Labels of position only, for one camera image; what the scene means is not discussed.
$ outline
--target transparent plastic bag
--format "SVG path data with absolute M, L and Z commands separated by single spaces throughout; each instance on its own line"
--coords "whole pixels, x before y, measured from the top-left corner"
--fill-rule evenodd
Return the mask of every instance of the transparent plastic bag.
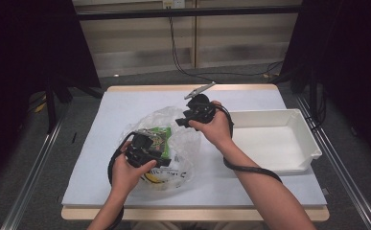
M 171 136 L 167 141 L 169 157 L 172 159 L 170 165 L 154 168 L 150 173 L 142 176 L 141 181 L 155 190 L 178 188 L 191 180 L 195 174 L 193 159 L 200 149 L 200 132 L 193 128 L 179 126 L 175 122 L 178 118 L 184 118 L 183 110 L 178 107 L 168 106 L 156 110 L 142 118 L 137 124 L 128 125 L 120 138 L 121 142 L 129 133 L 142 128 L 168 127 L 171 129 Z

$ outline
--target black strap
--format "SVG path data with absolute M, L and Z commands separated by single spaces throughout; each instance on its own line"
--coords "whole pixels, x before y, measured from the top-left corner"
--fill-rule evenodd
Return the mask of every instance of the black strap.
M 273 171 L 270 171 L 270 170 L 267 170 L 267 169 L 263 169 L 263 168 L 257 168 L 257 167 L 235 166 L 235 165 L 230 164 L 230 162 L 228 162 L 226 160 L 226 158 L 224 158 L 224 157 L 223 157 L 223 163 L 230 170 L 240 171 L 240 172 L 248 172 L 248 173 L 265 174 L 265 175 L 269 175 L 272 178 L 274 178 L 274 179 L 280 181 L 281 183 L 283 183 L 283 181 L 281 180 L 280 176 L 278 176 Z
M 113 223 L 106 228 L 106 230 L 113 230 L 119 225 L 119 223 L 122 221 L 123 214 L 125 213 L 125 206 L 122 207 L 122 210 L 120 210 L 119 215 L 117 215 L 117 218 L 113 221 Z

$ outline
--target gray carpet floor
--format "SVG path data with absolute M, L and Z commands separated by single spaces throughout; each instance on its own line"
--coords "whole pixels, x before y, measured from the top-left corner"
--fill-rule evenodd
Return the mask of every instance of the gray carpet floor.
M 267 79 L 264 79 L 262 75 L 230 74 L 234 72 L 261 73 L 266 70 L 267 65 L 247 65 L 189 72 L 227 73 L 203 75 L 220 83 L 266 83 Z M 207 80 L 184 76 L 177 71 L 101 78 L 103 90 L 111 85 L 207 82 Z M 290 91 L 290 83 L 281 83 L 278 87 L 286 106 L 288 108 L 298 107 L 295 95 Z M 18 224 L 18 229 L 84 229 L 89 223 L 88 221 L 64 220 L 60 215 L 62 208 L 60 202 L 101 101 L 77 89 L 71 89 L 71 92 L 74 100 L 68 106 L 65 121 L 45 162 L 45 167 L 39 176 L 23 218 Z M 308 90 L 303 94 L 308 97 Z M 46 108 L 39 113 L 30 112 L 20 131 L 18 145 L 14 148 L 11 157 L 6 159 L 5 166 L 0 172 L 0 228 L 35 162 L 36 155 L 46 138 L 47 128 Z M 371 205 L 371 151 L 367 144 L 352 134 L 350 124 L 331 101 L 327 102 L 327 115 L 322 128 Z M 331 214 L 327 221 L 317 223 L 316 227 L 318 229 L 367 229 L 329 159 L 323 155 L 314 160 L 312 166 L 321 188 L 328 191 L 325 196 Z M 120 229 L 127 228 L 126 224 L 120 227 Z

